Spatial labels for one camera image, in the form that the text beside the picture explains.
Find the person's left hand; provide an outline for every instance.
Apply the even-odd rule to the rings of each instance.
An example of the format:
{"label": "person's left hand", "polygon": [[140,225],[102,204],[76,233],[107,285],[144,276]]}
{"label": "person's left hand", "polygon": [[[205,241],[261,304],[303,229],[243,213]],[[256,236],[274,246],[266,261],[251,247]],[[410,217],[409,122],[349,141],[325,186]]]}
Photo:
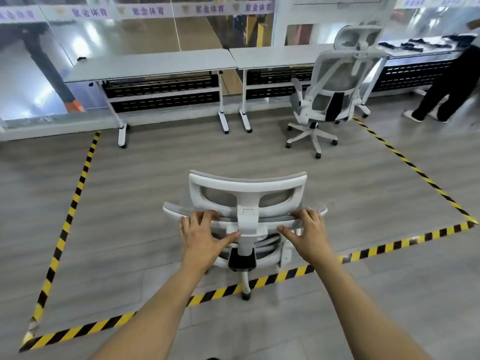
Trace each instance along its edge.
{"label": "person's left hand", "polygon": [[213,265],[222,249],[240,237],[240,232],[237,231],[221,240],[215,239],[212,236],[210,224],[212,218],[218,216],[216,211],[196,211],[189,217],[180,218],[180,237],[183,244],[182,266],[204,274]]}

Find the white shoe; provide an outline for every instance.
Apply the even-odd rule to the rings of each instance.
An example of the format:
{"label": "white shoe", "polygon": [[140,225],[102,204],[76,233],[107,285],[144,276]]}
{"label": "white shoe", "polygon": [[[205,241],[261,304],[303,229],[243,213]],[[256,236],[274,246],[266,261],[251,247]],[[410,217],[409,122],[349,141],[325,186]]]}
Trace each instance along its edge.
{"label": "white shoe", "polygon": [[447,124],[448,120],[447,121],[440,121],[438,119],[438,116],[437,116],[438,108],[439,108],[439,106],[436,105],[435,108],[428,113],[428,116],[430,116],[434,120],[437,120],[438,122],[442,122],[443,124]]}
{"label": "white shoe", "polygon": [[405,111],[402,115],[405,116],[406,118],[409,118],[410,120],[413,120],[415,122],[422,122],[423,120],[417,120],[412,116],[413,110],[408,110]]}

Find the office chair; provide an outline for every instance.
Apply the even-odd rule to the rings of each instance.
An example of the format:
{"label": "office chair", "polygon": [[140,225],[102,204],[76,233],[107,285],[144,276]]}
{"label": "office chair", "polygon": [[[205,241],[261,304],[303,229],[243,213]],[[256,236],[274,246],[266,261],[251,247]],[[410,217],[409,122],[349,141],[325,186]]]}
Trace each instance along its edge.
{"label": "office chair", "polygon": [[315,158],[322,157],[318,136],[330,139],[337,145],[337,136],[318,128],[318,122],[348,121],[355,106],[361,103],[359,94],[363,80],[383,57],[376,45],[382,28],[375,25],[345,26],[333,42],[333,49],[321,53],[311,74],[311,84],[303,91],[297,78],[292,78],[295,93],[290,96],[293,114],[299,124],[288,124],[288,130],[297,129],[301,134],[286,141],[286,148],[307,136],[316,150]]}
{"label": "office chair", "polygon": [[[236,243],[226,247],[214,266],[240,273],[242,299],[250,299],[248,272],[291,261],[293,245],[277,232],[283,225],[297,230],[302,221],[290,215],[300,207],[307,173],[302,172],[271,179],[233,179],[195,170],[189,174],[189,195],[183,206],[165,202],[168,217],[179,221],[193,211],[215,210],[221,217],[213,219],[212,236],[221,239],[239,231]],[[318,209],[322,215],[327,207]]]}

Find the yellow pillar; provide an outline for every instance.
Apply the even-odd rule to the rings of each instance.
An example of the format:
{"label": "yellow pillar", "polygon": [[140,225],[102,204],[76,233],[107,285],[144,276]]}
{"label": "yellow pillar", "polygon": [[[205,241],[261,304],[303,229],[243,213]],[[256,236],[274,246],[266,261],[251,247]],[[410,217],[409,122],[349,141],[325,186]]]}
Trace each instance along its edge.
{"label": "yellow pillar", "polygon": [[269,47],[272,40],[272,27],[266,23],[258,24],[257,47]]}
{"label": "yellow pillar", "polygon": [[248,44],[252,33],[254,32],[255,22],[257,21],[257,17],[255,15],[247,16],[247,29],[246,29],[246,42]]}

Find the yellow and black striped tape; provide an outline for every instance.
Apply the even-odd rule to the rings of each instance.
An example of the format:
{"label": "yellow and black striped tape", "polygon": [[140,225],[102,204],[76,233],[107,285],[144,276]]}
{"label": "yellow and black striped tape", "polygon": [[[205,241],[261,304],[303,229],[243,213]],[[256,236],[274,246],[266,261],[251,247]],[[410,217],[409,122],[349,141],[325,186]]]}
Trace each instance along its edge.
{"label": "yellow and black striped tape", "polygon": [[478,221],[469,215],[467,211],[465,211],[462,206],[460,206],[457,202],[455,202],[452,197],[450,197],[443,189],[441,189],[438,184],[436,184],[434,181],[432,181],[425,173],[423,173],[420,169],[417,168],[417,166],[412,163],[410,160],[408,160],[401,152],[399,152],[397,149],[395,149],[392,145],[387,143],[385,140],[383,140],[380,136],[376,134],[375,131],[373,131],[371,128],[369,128],[367,125],[365,125],[362,121],[360,121],[358,118],[353,117],[353,120],[357,121],[357,123],[360,126],[363,126],[370,134],[372,134],[377,140],[381,141],[383,145],[385,145],[392,153],[394,153],[397,157],[400,157],[411,169],[413,169],[417,174],[423,178],[425,182],[427,182],[431,187],[435,188],[438,193],[442,195],[444,199],[446,199],[450,204],[456,208],[464,217],[467,221],[471,221],[474,224],[478,225]]}
{"label": "yellow and black striped tape", "polygon": [[[357,260],[362,260],[365,258],[370,258],[375,255],[380,255],[394,250],[399,250],[402,248],[408,248],[413,245],[422,244],[424,242],[429,242],[431,240],[436,240],[447,235],[453,235],[461,231],[466,231],[473,228],[475,224],[471,221],[462,222],[451,227],[442,228],[441,230],[436,230],[428,232],[423,235],[414,236],[410,238],[405,238],[403,240],[395,241],[389,244],[382,244],[375,246],[373,248],[367,248],[361,251],[355,251],[350,254],[338,256],[339,262],[342,264],[355,262]],[[311,265],[300,266],[299,268],[286,270],[283,272],[271,274],[268,276],[262,276],[261,278],[252,279],[249,281],[249,286],[251,289],[257,289],[265,287],[269,284],[283,282],[287,279],[302,277],[305,274],[314,272],[314,268]],[[191,296],[188,300],[187,307],[193,307],[200,303],[205,303],[219,298],[231,296],[242,292],[242,284],[229,285],[224,288],[219,288],[216,290],[211,290],[206,293],[197,294]],[[20,352],[38,349],[46,345],[56,344],[58,342],[67,341],[71,339],[76,339],[81,336],[93,334],[96,332],[104,331],[109,328],[118,327],[127,323],[136,312],[130,312],[121,316],[116,316],[109,318],[103,321],[92,322],[84,326],[70,328],[67,330],[62,330],[54,333],[45,334],[43,336],[35,337],[24,343]]]}
{"label": "yellow and black striped tape", "polygon": [[38,324],[40,321],[42,314],[43,314],[43,309],[45,308],[45,303],[47,302],[47,299],[49,298],[49,293],[50,289],[53,283],[53,278],[55,278],[55,274],[57,273],[57,268],[59,266],[60,262],[60,257],[62,256],[63,250],[65,249],[65,242],[67,241],[67,236],[70,232],[70,226],[72,225],[72,221],[75,216],[75,212],[77,210],[77,205],[78,202],[80,201],[80,195],[82,194],[82,190],[84,188],[85,181],[88,176],[88,169],[90,169],[90,164],[92,162],[92,157],[93,153],[95,152],[95,149],[97,148],[97,143],[99,141],[99,136],[100,136],[100,131],[95,132],[95,136],[93,137],[93,141],[90,144],[90,149],[88,150],[87,153],[87,158],[85,160],[85,163],[83,164],[83,168],[81,170],[81,175],[78,180],[77,187],[75,188],[75,193],[73,194],[73,198],[70,203],[70,208],[67,213],[67,218],[65,219],[65,222],[63,223],[63,227],[60,233],[60,236],[57,240],[57,246],[55,248],[55,251],[53,252],[53,257],[50,262],[50,266],[48,268],[48,271],[46,272],[46,278],[45,281],[43,282],[42,290],[40,291],[40,294],[38,296],[38,300],[35,305],[35,310],[33,312],[32,316],[32,322],[34,325],[31,325],[29,327],[28,332],[25,334],[25,337],[23,339],[23,342],[25,343],[29,339],[31,339],[34,335],[33,333],[33,328]]}

